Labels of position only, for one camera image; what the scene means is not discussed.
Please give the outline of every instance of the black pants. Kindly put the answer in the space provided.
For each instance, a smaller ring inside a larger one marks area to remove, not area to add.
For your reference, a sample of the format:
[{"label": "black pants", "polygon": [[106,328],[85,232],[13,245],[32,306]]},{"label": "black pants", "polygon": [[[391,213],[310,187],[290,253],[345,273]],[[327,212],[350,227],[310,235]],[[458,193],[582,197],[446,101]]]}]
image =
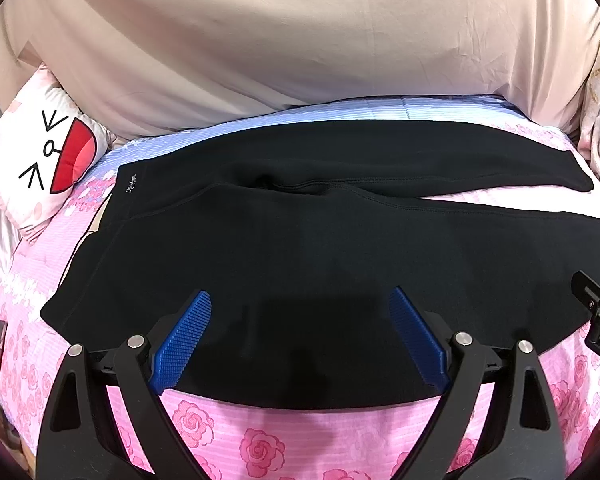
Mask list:
[{"label": "black pants", "polygon": [[212,319],[179,389],[282,408],[432,396],[394,332],[390,290],[483,343],[554,346],[587,320],[600,219],[417,198],[592,182],[569,152],[462,123],[269,126],[120,167],[43,319],[113,348],[196,288]]}]

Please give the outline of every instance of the metal bolt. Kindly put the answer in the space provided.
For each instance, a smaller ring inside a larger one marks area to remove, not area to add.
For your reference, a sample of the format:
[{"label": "metal bolt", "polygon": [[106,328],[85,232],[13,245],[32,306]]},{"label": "metal bolt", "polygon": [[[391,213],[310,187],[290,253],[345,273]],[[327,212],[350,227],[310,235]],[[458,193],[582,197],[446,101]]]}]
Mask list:
[{"label": "metal bolt", "polygon": [[456,334],[456,342],[462,346],[469,346],[474,342],[474,338],[471,337],[467,332],[458,332]]},{"label": "metal bolt", "polygon": [[80,355],[82,353],[82,345],[71,345],[71,346],[69,346],[69,349],[68,349],[67,353],[71,357],[78,357],[78,355]]},{"label": "metal bolt", "polygon": [[518,348],[520,348],[520,351],[524,352],[525,354],[531,354],[534,346],[529,341],[523,339],[522,341],[518,341]]},{"label": "metal bolt", "polygon": [[129,348],[140,348],[144,344],[144,337],[133,335],[127,340],[126,344],[129,345]]}]

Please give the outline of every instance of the cartoon face pillow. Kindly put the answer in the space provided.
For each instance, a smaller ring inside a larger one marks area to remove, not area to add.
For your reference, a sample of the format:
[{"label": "cartoon face pillow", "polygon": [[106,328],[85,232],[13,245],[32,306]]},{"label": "cartoon face pillow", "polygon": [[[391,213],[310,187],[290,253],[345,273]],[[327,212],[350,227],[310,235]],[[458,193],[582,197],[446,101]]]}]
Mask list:
[{"label": "cartoon face pillow", "polygon": [[0,118],[0,208],[33,242],[112,143],[41,66]]}]

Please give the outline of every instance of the black clamp arm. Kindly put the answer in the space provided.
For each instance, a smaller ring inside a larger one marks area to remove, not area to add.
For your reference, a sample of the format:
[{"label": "black clamp arm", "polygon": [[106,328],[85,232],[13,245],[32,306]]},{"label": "black clamp arm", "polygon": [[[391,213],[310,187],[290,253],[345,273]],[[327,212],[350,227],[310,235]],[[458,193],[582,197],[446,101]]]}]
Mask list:
[{"label": "black clamp arm", "polygon": [[[437,314],[419,312],[401,288],[390,315],[426,383],[442,394],[392,480],[554,480],[565,476],[564,447],[551,391],[533,345],[481,345],[452,333]],[[483,383],[494,383],[470,464],[447,473]]]},{"label": "black clamp arm", "polygon": [[[176,385],[210,319],[206,292],[162,318],[147,338],[88,353],[69,348],[49,395],[40,429],[38,480],[208,480],[171,423],[159,395]],[[120,387],[154,473],[132,465],[106,386]]]}]

